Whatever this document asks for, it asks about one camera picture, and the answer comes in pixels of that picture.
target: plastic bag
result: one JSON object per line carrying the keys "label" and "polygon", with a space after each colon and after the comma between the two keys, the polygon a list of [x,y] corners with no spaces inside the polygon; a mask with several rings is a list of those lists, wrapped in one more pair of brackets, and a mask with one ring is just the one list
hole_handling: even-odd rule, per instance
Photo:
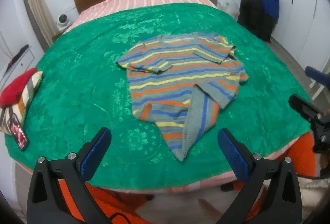
{"label": "plastic bag", "polygon": [[238,0],[228,0],[226,2],[220,1],[218,3],[218,8],[231,15],[235,21],[238,20],[238,16],[240,15],[240,5]]}

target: blue textured pad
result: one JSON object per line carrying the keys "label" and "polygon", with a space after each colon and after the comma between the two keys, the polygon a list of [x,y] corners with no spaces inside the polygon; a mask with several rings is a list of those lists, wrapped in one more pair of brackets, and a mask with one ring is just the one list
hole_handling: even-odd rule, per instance
{"label": "blue textured pad", "polygon": [[237,179],[246,184],[250,177],[249,166],[234,143],[222,129],[218,133],[218,144]]}
{"label": "blue textured pad", "polygon": [[93,148],[88,152],[85,159],[80,165],[80,179],[84,182],[93,178],[97,168],[99,167],[105,153],[111,143],[111,132],[105,129],[103,134],[94,144]]}
{"label": "blue textured pad", "polygon": [[328,74],[322,73],[310,66],[307,66],[305,69],[305,74],[312,78],[313,80],[317,81],[318,83],[330,87],[330,76]]}

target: blue cloth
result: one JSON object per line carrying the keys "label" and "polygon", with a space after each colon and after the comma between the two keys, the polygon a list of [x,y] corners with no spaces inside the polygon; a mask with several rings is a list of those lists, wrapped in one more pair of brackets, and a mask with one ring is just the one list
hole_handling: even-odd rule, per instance
{"label": "blue cloth", "polygon": [[279,0],[261,0],[264,7],[264,12],[278,20]]}

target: beige curtain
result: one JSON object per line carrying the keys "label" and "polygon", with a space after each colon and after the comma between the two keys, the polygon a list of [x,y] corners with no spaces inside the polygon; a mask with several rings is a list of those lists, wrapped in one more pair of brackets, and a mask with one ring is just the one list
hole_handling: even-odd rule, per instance
{"label": "beige curtain", "polygon": [[27,0],[31,12],[48,46],[53,44],[52,37],[58,32],[45,0]]}

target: green bedspread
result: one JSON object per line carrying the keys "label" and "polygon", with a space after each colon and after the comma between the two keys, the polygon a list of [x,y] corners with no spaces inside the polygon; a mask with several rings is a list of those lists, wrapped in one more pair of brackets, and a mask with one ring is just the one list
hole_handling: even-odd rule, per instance
{"label": "green bedspread", "polygon": [[[249,75],[237,99],[221,111],[216,126],[180,162],[158,128],[136,120],[126,71],[115,61],[133,43],[156,35],[216,32],[237,46]],[[25,121],[30,145],[21,152],[6,135],[15,160],[33,169],[36,160],[77,152],[101,127],[112,143],[91,183],[117,189],[181,186],[229,171],[217,145],[227,127],[251,152],[279,150],[309,129],[288,105],[296,93],[308,99],[286,65],[229,15],[205,5],[170,4],[126,10],[82,24],[62,35],[38,64],[44,79]]]}

